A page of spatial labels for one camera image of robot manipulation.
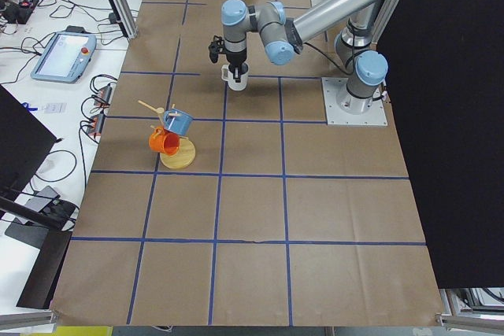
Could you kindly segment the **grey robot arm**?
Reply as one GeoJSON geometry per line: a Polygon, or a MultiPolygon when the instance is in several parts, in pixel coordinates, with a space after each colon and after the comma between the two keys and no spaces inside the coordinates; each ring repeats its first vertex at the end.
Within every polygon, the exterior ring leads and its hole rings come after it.
{"type": "Polygon", "coordinates": [[[227,59],[225,81],[235,90],[246,86],[246,37],[259,34],[271,63],[285,65],[300,54],[308,41],[346,20],[347,25],[335,41],[337,54],[345,66],[355,71],[356,60],[368,50],[372,29],[388,0],[321,0],[296,18],[287,17],[281,2],[247,5],[243,0],[227,0],[220,9],[223,36],[214,36],[209,59],[227,59]]]}

